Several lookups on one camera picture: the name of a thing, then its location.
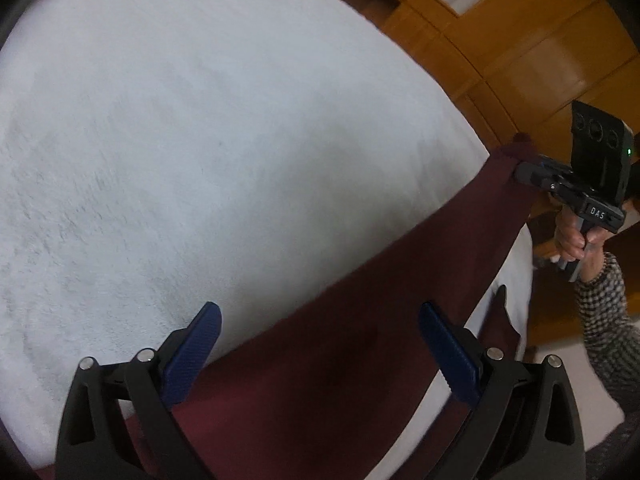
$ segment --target metal pin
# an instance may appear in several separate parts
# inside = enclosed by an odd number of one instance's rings
[[[136,359],[141,363],[148,363],[156,356],[156,351],[153,348],[143,348],[136,354]]]
[[[491,347],[486,351],[486,356],[493,361],[501,361],[504,358],[504,352],[499,348]]]
[[[95,361],[93,357],[83,357],[78,363],[78,368],[80,368],[81,370],[88,370],[94,365],[94,362]]]
[[[546,357],[546,362],[549,363],[553,368],[559,368],[562,366],[562,359],[557,355],[549,355]]]

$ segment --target checkered sleeve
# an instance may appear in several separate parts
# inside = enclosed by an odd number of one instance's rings
[[[613,254],[600,274],[575,285],[589,361],[626,415],[640,410],[640,331],[626,312],[625,282]]]

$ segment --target camera lens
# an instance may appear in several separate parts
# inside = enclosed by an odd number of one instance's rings
[[[609,130],[609,133],[607,134],[607,146],[612,150],[615,150],[618,147],[618,134],[613,130]]]
[[[602,140],[602,125],[598,121],[590,121],[589,136],[596,142],[600,142]]]
[[[584,117],[582,116],[582,114],[574,114],[574,125],[575,129],[579,132],[584,130],[584,127],[586,125],[584,123]]]

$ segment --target white blanket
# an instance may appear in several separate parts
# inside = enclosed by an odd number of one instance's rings
[[[0,417],[32,465],[52,462],[82,356],[128,360],[211,300],[216,358],[486,157],[439,85],[339,0],[37,0],[0,52]],[[524,230],[494,284],[521,333],[530,277]],[[370,480],[446,397],[436,380]]]

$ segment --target person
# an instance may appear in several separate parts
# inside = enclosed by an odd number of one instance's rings
[[[633,206],[625,203],[626,210]],[[625,415],[618,427],[586,453],[587,480],[596,480],[640,428],[640,330],[626,310],[620,265],[604,250],[604,242],[612,234],[593,228],[583,236],[577,221],[578,217],[564,208],[556,217],[555,243],[565,260],[584,261],[575,282],[584,345],[591,367]]]

